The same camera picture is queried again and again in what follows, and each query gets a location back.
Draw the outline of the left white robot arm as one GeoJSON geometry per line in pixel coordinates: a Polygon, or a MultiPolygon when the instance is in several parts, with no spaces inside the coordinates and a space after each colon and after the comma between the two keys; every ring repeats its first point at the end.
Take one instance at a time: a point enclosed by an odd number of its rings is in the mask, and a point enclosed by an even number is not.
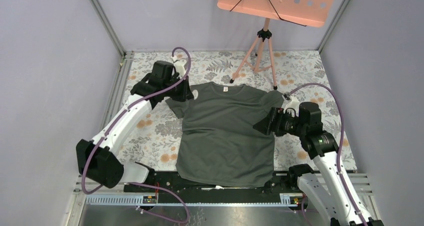
{"type": "Polygon", "coordinates": [[[77,166],[82,182],[90,179],[109,189],[119,183],[135,182],[144,192],[154,188],[155,178],[146,166],[120,163],[117,157],[139,121],[164,98],[177,102],[194,98],[188,77],[190,65],[185,59],[156,61],[152,71],[132,87],[127,101],[105,128],[92,139],[77,143],[77,166]]]}

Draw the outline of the dark green t-shirt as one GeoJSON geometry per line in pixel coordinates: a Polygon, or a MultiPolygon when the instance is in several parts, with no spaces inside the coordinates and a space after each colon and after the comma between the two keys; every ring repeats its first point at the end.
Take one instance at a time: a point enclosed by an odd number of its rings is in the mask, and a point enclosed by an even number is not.
{"type": "Polygon", "coordinates": [[[193,85],[197,97],[166,104],[182,120],[176,161],[186,180],[225,187],[257,188],[274,172],[275,138],[254,129],[271,108],[283,105],[279,91],[245,84],[193,85]]]}

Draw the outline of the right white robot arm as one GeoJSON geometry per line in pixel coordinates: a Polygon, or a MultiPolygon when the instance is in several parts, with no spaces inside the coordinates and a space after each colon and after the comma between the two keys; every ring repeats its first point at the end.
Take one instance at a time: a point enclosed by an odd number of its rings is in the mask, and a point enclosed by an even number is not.
{"type": "Polygon", "coordinates": [[[323,129],[322,112],[314,102],[290,101],[285,108],[272,107],[268,115],[253,125],[264,135],[296,136],[301,147],[318,168],[326,188],[306,163],[289,167],[287,187],[305,194],[330,226],[382,226],[374,219],[354,189],[338,158],[335,137],[323,129]]]}

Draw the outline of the orange round brooch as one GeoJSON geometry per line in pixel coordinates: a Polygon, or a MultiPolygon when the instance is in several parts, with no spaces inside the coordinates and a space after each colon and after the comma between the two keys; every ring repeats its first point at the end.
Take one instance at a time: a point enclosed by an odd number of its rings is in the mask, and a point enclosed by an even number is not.
{"type": "Polygon", "coordinates": [[[193,95],[193,99],[196,100],[199,97],[199,92],[196,89],[194,89],[192,91],[192,95],[193,95]]]}

